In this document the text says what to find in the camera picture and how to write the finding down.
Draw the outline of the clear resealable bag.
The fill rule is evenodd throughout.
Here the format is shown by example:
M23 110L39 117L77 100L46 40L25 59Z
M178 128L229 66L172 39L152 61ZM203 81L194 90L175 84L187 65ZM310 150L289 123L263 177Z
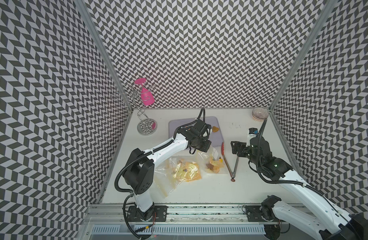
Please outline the clear resealable bag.
M217 149L212 146L207 152L196 150L195 158L203 174L223 175L229 173L223 158Z

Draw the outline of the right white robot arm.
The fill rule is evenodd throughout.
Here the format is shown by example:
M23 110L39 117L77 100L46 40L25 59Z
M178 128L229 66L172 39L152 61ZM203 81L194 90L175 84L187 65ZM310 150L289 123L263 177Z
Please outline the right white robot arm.
M269 142L263 137L266 122L260 129L251 128L254 134L248 143L232 141L232 152L238 158L247 158L254 164L259 178L270 185L279 185L311 211L302 212L281 198L268 196L257 210L245 207L249 220L287 222L315 240L367 240L368 220L361 214L350 214L335 205L307 183L286 161L273 156Z

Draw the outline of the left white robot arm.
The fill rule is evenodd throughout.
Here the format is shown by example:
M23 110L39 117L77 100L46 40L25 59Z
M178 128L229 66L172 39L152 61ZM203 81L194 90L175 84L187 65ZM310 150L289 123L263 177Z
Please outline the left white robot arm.
M211 146L211 128L206 123L206 110L201 108L195 120L177 127L167 141L144 151L134 149L115 178L116 191L128 193L129 198L135 199L137 210L149 216L154 208L149 188L153 183L155 167L186 149L207 152Z

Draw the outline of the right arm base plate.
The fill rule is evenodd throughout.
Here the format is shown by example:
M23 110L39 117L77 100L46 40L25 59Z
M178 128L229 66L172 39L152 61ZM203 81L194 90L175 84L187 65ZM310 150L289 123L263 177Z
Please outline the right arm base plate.
M253 223L262 223L262 224L269 224L269 225L277 225L280 223L284 223L285 221L279 220L274 218L273 220L265 220L263 217L263 212L261 210L261 205L244 205L243 212L248 218L248 222Z

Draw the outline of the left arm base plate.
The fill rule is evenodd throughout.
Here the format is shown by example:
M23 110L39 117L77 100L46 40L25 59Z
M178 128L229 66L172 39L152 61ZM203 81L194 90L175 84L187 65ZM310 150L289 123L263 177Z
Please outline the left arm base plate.
M146 212L142 212L137 206L130 206L126 211L129 222L165 222L167 219L168 206L152 205Z

